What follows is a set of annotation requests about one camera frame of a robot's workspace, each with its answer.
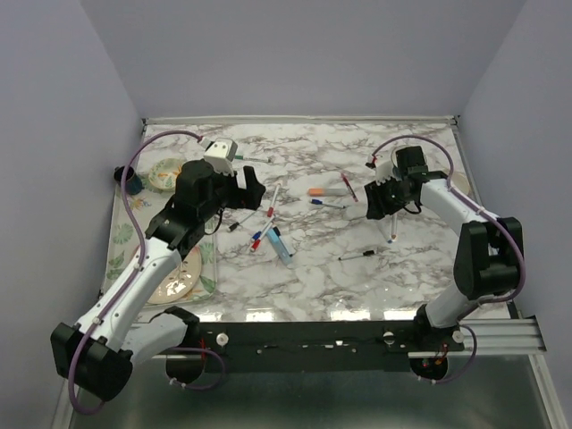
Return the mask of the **orange capped highlighter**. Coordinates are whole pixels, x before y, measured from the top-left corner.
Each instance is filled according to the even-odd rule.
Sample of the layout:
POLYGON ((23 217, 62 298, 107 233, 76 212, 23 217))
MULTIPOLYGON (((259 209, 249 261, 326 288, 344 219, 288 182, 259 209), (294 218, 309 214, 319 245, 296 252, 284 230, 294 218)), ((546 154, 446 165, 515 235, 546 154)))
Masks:
POLYGON ((310 197, 343 197, 349 194, 347 189, 310 188, 307 191, 310 197))

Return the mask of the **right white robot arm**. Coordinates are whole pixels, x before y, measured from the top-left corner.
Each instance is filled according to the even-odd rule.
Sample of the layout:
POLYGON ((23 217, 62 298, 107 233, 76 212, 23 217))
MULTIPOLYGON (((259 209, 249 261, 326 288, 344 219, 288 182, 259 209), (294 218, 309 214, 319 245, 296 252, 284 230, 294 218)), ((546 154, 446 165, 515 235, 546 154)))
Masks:
POLYGON ((483 304, 508 300, 526 277, 522 225, 478 206, 452 183, 451 173, 429 169, 420 146, 399 150, 394 160, 370 155, 375 178, 365 186, 369 220, 382 220, 406 206, 427 208, 457 235, 453 281, 421 306, 408 328, 414 351, 453 341, 459 322, 483 304))

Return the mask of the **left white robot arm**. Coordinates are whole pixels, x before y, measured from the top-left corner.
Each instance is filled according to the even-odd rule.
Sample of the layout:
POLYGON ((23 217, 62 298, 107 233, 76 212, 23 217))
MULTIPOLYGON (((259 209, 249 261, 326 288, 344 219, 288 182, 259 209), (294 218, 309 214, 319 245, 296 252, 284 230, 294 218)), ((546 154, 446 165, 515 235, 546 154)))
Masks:
POLYGON ((141 329, 132 324, 160 283, 205 237, 213 216, 260 207, 265 186, 253 167, 243 172, 246 185, 240 187, 236 172, 216 172, 204 159, 185 163, 174 194, 138 232, 139 249, 115 283, 74 325, 55 327, 50 336, 55 367, 77 411, 82 410, 77 388, 107 402, 125 387, 136 365, 165 350, 206 354, 199 346, 198 318, 182 308, 165 309, 141 329))

